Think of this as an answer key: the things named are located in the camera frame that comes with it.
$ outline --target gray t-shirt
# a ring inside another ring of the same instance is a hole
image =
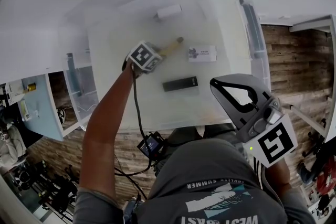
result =
[[[80,189],[74,223],[123,223],[114,201]],[[291,189],[277,202],[264,192],[251,166],[231,144],[212,138],[178,148],[136,210],[137,223],[315,223]]]

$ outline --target reacher grabber tool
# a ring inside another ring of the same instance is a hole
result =
[[[246,90],[252,100],[245,105],[224,88]],[[236,135],[266,167],[276,163],[298,146],[289,116],[281,112],[279,99],[266,85],[248,74],[229,74],[210,81],[213,95],[236,126]]]

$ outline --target light blue panel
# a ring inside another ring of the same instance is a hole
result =
[[[36,90],[27,93],[23,99],[26,101],[29,114],[35,110],[39,114],[39,118],[33,116],[31,120],[24,122],[26,127],[35,133],[63,141],[62,132],[58,127],[58,119],[55,118],[51,106],[45,75],[26,78],[22,82],[24,87],[36,83]]]

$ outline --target small white box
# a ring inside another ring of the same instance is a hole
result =
[[[215,62],[216,60],[216,46],[189,47],[189,62]]]

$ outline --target plastic storage container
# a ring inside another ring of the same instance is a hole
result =
[[[163,8],[181,11],[158,19]],[[209,81],[248,73],[270,87],[266,46],[250,0],[85,0],[64,18],[59,40],[73,107],[83,124],[121,73],[140,40],[164,48],[182,36],[182,46],[155,72],[137,80],[142,124],[147,130],[230,121],[212,95]],[[188,62],[188,48],[213,45],[216,62]],[[197,76],[198,87],[164,92],[162,83]],[[242,103],[245,93],[231,91]],[[133,94],[121,129],[138,129]]]

